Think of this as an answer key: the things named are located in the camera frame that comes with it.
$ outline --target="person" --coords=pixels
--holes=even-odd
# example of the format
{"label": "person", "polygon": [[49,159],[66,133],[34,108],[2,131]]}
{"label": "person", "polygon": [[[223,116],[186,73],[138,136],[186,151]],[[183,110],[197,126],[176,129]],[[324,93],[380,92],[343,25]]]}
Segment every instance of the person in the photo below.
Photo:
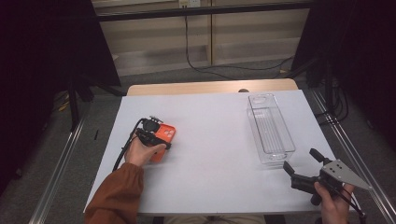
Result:
{"label": "person", "polygon": [[[143,165],[149,161],[154,153],[163,150],[165,144],[155,147],[146,147],[139,138],[134,137],[128,150],[125,152],[125,163],[120,169],[106,177],[101,186],[95,192],[92,200],[85,210],[85,224],[135,224],[137,209],[140,203],[140,195],[143,191]],[[349,204],[339,197],[332,198],[329,191],[315,183],[315,189],[322,198],[321,215],[323,224],[347,224]],[[348,184],[344,189],[350,194],[354,187]],[[344,196],[350,200],[350,195],[343,190]],[[263,216],[246,217],[189,217],[191,221],[202,223],[265,223]],[[177,217],[165,219],[165,223],[191,223],[179,222]]]}

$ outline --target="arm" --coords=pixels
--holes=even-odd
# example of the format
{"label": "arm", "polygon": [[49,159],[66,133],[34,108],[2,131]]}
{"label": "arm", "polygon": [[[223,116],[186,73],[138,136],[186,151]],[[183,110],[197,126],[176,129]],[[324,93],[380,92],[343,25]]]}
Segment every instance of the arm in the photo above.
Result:
{"label": "arm", "polygon": [[85,223],[136,223],[140,194],[143,191],[142,166],[166,145],[144,146],[138,138],[125,153],[125,163],[111,173],[95,192],[85,210]]}
{"label": "arm", "polygon": [[[321,214],[323,224],[347,224],[349,204],[340,197],[332,199],[329,191],[318,182],[315,183],[315,189],[322,198]],[[352,185],[345,184],[344,190],[341,193],[350,200],[350,195],[345,190],[352,194],[353,189],[354,187]]]}

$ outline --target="hand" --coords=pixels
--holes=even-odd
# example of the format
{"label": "hand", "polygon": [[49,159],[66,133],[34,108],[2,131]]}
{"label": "hand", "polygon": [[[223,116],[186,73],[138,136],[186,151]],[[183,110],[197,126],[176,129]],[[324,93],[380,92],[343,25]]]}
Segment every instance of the hand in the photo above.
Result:
{"label": "hand", "polygon": [[[352,194],[355,187],[345,184],[344,189]],[[321,214],[323,224],[347,224],[347,216],[349,214],[349,204],[340,197],[332,199],[329,191],[319,184],[315,183],[315,189],[322,198]],[[350,200],[350,195],[344,190],[341,193]]]}
{"label": "hand", "polygon": [[134,134],[131,145],[125,152],[125,162],[129,162],[136,166],[143,166],[146,164],[154,153],[166,148],[166,144],[159,144],[154,147],[146,147]]}

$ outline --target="gray carpet floor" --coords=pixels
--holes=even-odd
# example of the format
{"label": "gray carpet floor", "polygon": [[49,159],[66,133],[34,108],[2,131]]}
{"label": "gray carpet floor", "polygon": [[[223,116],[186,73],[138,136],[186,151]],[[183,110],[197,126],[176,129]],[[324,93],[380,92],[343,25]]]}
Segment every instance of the gray carpet floor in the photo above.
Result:
{"label": "gray carpet floor", "polygon": [[[270,67],[280,63],[280,60],[271,62],[242,63],[245,67]],[[290,62],[282,65],[282,69],[290,67]],[[214,73],[223,74],[234,79],[261,79],[282,77],[279,67],[265,71],[251,71],[235,68],[214,68]],[[214,74],[204,74],[192,69],[181,69],[161,73],[135,75],[122,77],[122,87],[135,84],[173,83],[192,81],[226,80]],[[311,90],[305,85],[305,77],[295,78],[300,89],[311,105],[314,113],[319,109],[313,99]],[[95,98],[91,103],[79,102],[80,107],[89,108],[88,116],[75,150],[71,155],[66,171],[61,180],[60,187],[51,204],[45,223],[82,223],[82,210],[85,206],[92,181],[96,176],[106,143],[110,135],[114,119],[117,115],[120,98],[109,95],[98,88],[92,88]],[[396,180],[396,151],[386,142],[377,130],[367,125],[364,113],[349,99],[349,116],[342,121],[351,142],[358,149],[361,157],[374,174],[376,180],[388,194],[390,201],[395,204],[396,193],[393,183]],[[37,143],[36,150],[29,161],[22,167],[22,177],[12,180],[0,198],[0,223],[28,223],[35,207],[47,186],[64,145],[69,137],[71,115],[67,108],[65,111],[55,110],[49,120],[47,129]],[[338,139],[332,132],[330,125],[321,126],[334,154],[337,158],[348,163],[348,158]],[[357,199],[365,213],[368,214],[367,223],[386,223],[381,212],[375,205],[370,194],[363,190],[356,191]],[[287,223],[314,223],[319,214],[294,214],[285,215]],[[352,223],[359,223],[357,215],[351,215]],[[151,223],[152,217],[140,217],[139,223]]]}

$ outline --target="electrical outlet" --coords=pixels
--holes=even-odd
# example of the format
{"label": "electrical outlet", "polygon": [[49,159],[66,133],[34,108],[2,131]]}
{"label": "electrical outlet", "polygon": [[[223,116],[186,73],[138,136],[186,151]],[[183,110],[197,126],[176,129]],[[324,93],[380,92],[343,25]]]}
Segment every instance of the electrical outlet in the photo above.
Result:
{"label": "electrical outlet", "polygon": [[178,0],[178,7],[185,8],[189,6],[189,0]]}
{"label": "electrical outlet", "polygon": [[189,7],[200,7],[201,0],[189,0]]}

